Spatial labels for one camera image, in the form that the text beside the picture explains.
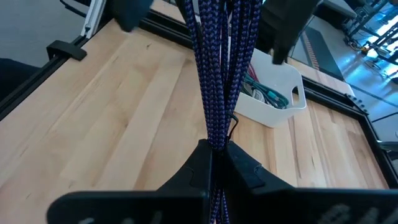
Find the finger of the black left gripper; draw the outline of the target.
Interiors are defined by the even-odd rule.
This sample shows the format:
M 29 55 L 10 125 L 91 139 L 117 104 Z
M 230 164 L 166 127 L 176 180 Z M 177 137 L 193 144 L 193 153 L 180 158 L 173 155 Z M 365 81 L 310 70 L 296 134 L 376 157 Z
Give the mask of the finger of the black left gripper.
M 265 0 L 256 48 L 272 50 L 272 63 L 282 64 L 319 4 L 320 0 Z
M 121 30 L 132 31 L 143 19 L 154 0 L 114 0 L 113 17 Z

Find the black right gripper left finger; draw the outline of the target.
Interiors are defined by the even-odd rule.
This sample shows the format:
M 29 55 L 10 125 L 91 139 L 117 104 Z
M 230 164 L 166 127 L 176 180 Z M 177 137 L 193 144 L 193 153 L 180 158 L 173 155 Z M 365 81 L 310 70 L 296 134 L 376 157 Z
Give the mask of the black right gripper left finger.
M 213 151 L 207 140 L 157 190 L 77 191 L 52 202 L 48 224 L 209 224 Z

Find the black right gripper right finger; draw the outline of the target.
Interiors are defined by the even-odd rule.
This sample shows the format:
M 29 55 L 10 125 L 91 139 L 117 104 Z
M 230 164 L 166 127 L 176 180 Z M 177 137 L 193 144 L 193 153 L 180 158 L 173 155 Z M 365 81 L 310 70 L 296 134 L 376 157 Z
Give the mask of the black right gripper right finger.
M 294 187 L 234 142 L 221 176 L 231 224 L 398 224 L 398 190 Z

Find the white bar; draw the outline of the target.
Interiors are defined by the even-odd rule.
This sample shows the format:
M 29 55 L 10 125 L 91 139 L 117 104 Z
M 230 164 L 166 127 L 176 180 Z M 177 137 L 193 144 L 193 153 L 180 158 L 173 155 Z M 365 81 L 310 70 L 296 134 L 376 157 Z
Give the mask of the white bar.
M 91 0 L 88 12 L 83 23 L 81 36 L 92 38 L 98 29 L 107 0 Z

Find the black mat with hazard stripes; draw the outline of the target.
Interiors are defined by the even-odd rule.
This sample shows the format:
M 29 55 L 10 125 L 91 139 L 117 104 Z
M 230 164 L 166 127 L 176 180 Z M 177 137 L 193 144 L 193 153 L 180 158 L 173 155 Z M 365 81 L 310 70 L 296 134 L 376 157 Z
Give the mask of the black mat with hazard stripes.
M 298 38 L 290 56 L 310 67 L 313 67 L 335 79 L 344 81 L 322 34 L 307 26 Z

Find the grey background table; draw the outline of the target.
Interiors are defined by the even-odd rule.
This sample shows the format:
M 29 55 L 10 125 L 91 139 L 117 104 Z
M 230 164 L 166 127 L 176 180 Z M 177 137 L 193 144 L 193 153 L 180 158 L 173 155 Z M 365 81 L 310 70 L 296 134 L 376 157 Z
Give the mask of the grey background table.
M 332 9 L 343 16 L 354 19 L 357 13 L 345 2 L 345 0 L 323 0 L 323 6 Z

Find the white plastic bin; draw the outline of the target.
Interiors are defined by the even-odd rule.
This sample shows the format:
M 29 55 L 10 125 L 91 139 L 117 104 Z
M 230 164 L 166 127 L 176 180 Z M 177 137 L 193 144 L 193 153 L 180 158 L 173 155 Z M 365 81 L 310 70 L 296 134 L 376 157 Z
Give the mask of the white plastic bin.
M 284 109 L 278 109 L 245 93 L 240 93 L 234 110 L 236 113 L 274 128 L 307 107 L 302 76 L 296 68 L 286 63 L 275 65 L 270 55 L 258 49 L 253 52 L 250 65 L 259 83 L 270 88 L 275 94 L 285 97 L 287 106 Z

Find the black frame clamp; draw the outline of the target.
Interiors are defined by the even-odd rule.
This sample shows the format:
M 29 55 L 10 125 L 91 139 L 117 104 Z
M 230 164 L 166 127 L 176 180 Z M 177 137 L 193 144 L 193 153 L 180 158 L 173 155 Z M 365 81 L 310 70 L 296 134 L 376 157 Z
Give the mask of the black frame clamp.
M 81 61 L 87 56 L 87 52 L 71 43 L 55 40 L 46 47 L 47 55 L 51 60 L 54 56 L 71 57 Z

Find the black aluminium table frame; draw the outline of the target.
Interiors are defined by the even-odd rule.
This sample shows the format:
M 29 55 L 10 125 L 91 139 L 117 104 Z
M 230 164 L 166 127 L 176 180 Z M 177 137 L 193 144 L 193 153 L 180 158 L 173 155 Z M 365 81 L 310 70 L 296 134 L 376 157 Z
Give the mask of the black aluminium table frame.
M 139 27 L 188 49 L 192 47 L 192 43 L 188 40 L 188 30 L 185 24 L 159 11 L 151 9 L 139 24 Z M 50 52 L 49 57 L 49 62 L 25 81 L 22 86 L 14 90 L 10 96 L 0 101 L 0 121 L 71 58 L 70 55 L 59 50 L 54 53 Z M 343 94 L 307 77 L 303 77 L 302 81 L 306 99 L 359 121 L 388 186 L 392 189 L 398 189 L 398 172 L 394 170 L 387 152 L 383 151 L 376 142 L 378 136 L 365 112 L 360 111 L 359 107 L 348 98 L 347 94 Z

